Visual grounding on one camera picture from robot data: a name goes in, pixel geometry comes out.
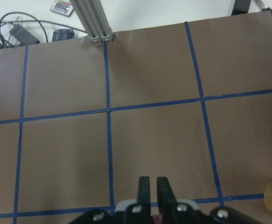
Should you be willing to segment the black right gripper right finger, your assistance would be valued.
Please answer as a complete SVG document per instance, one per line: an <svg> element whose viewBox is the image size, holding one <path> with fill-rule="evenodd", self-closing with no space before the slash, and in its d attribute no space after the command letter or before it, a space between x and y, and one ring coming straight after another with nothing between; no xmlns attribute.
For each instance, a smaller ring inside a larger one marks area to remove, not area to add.
<svg viewBox="0 0 272 224"><path fill-rule="evenodd" d="M157 178L157 203L164 224L200 224L198 204L189 199L177 200L168 178Z"/></svg>

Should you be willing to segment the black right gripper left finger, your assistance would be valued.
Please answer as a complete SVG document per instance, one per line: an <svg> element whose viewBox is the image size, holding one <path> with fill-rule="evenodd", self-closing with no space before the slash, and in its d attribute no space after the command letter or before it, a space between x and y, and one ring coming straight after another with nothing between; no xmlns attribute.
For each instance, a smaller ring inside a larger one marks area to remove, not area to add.
<svg viewBox="0 0 272 224"><path fill-rule="evenodd" d="M148 176L139 178L136 202L125 209L124 223L151 224L150 178Z"/></svg>

